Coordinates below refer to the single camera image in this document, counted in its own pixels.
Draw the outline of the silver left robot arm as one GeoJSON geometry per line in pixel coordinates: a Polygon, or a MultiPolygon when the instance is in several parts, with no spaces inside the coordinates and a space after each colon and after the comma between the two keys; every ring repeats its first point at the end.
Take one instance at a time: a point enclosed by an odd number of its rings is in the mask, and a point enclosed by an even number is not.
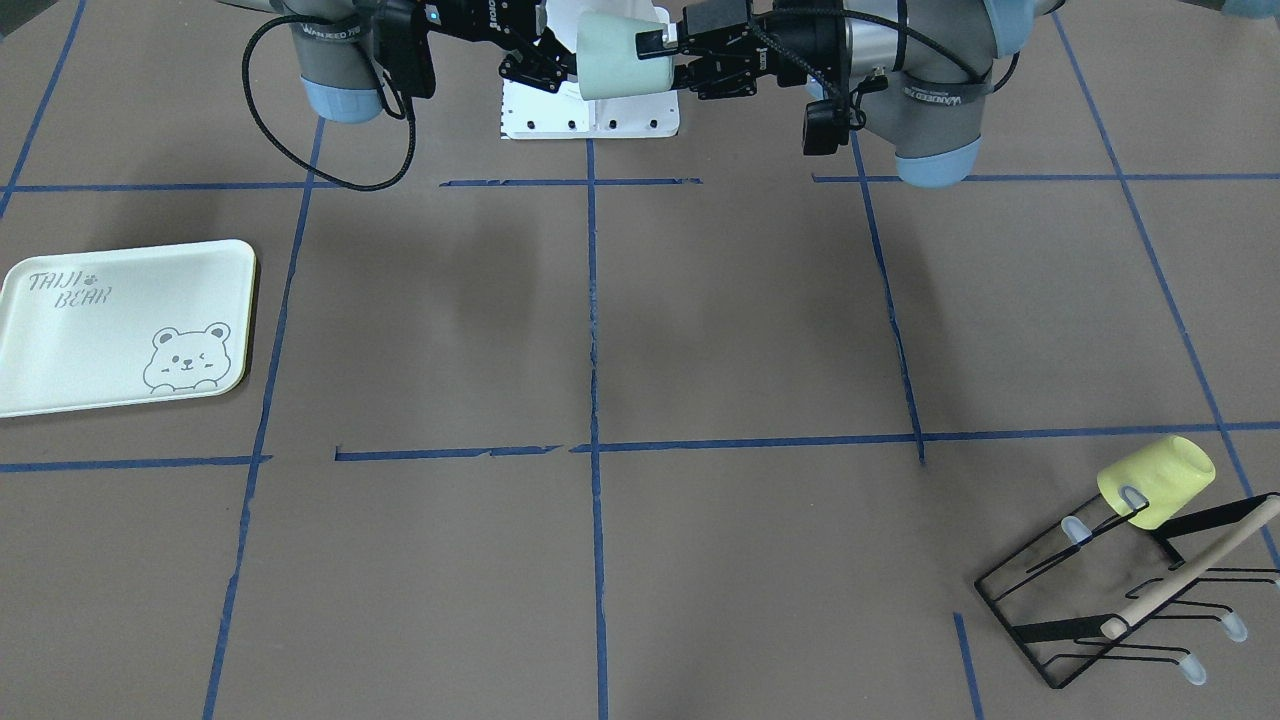
{"type": "Polygon", "coordinates": [[[669,29],[636,33],[641,60],[684,56],[673,87],[701,100],[748,97],[762,77],[810,85],[803,151],[831,155],[860,131],[891,143],[909,184],[972,173],[1000,59],[1015,64],[1057,1],[703,1],[669,29]]]}

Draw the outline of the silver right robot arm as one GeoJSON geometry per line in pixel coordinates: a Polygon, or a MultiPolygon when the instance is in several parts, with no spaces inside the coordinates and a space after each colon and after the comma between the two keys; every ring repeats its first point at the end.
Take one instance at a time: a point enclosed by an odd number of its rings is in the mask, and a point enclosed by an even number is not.
{"type": "Polygon", "coordinates": [[[291,27],[300,78],[326,120],[356,124],[384,110],[383,94],[430,99],[436,77],[429,36],[494,44],[503,78],[554,94],[576,79],[576,56],[547,19],[544,1],[238,1],[300,17],[291,27]]]}

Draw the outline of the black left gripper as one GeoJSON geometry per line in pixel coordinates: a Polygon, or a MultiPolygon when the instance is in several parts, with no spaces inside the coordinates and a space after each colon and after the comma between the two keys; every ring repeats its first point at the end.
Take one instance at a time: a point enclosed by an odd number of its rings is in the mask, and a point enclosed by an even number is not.
{"type": "Polygon", "coordinates": [[[805,85],[814,70],[835,86],[849,78],[845,20],[791,13],[841,10],[841,1],[773,1],[759,15],[749,14],[753,8],[753,1],[690,4],[677,26],[636,33],[636,56],[687,56],[675,68],[672,88],[701,100],[753,96],[765,76],[781,87],[805,85]]]}

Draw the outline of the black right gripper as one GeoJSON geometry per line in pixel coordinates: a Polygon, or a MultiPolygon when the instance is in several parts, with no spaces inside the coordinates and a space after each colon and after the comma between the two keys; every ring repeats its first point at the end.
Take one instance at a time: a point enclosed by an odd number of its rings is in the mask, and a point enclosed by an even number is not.
{"type": "Polygon", "coordinates": [[[556,94],[579,78],[575,54],[549,26],[545,1],[431,1],[431,29],[506,51],[503,79],[556,94]]]}

